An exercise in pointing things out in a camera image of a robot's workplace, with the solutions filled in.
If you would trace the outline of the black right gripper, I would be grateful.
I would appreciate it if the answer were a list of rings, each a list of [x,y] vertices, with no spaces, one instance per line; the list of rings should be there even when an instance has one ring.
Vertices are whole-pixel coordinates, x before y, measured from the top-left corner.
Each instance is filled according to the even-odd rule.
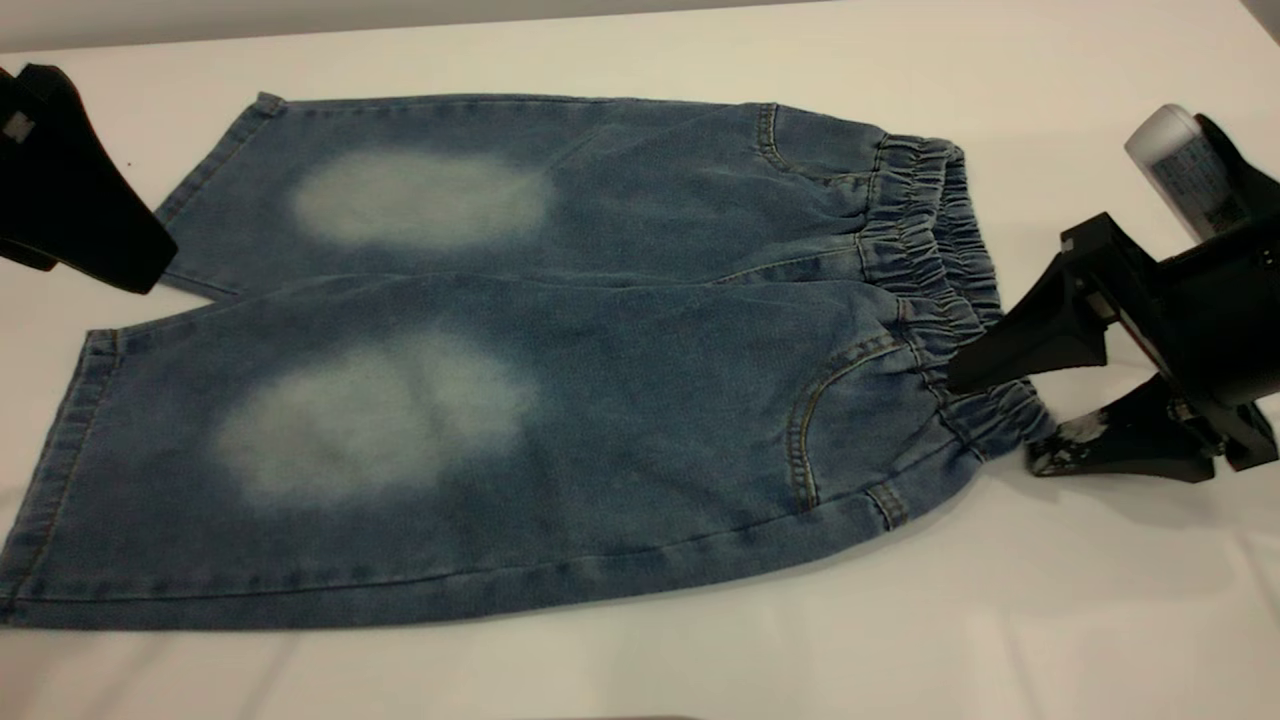
[[[1101,319],[1085,300],[1103,302]],[[948,388],[972,395],[1029,375],[1108,361],[1117,323],[1156,375],[1027,447],[1033,477],[1140,475],[1183,483],[1277,460],[1258,402],[1277,392],[1277,218],[1164,260],[1107,214],[1061,236],[1028,293],[948,361]]]

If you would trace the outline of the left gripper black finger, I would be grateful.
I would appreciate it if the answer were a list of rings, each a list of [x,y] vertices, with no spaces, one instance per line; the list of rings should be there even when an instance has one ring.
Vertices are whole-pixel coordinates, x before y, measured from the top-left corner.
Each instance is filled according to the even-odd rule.
[[[37,272],[50,272],[59,264],[55,258],[10,240],[0,240],[0,254],[4,259]]]
[[[108,155],[76,85],[54,65],[1,73],[1,240],[140,295],[178,252]]]

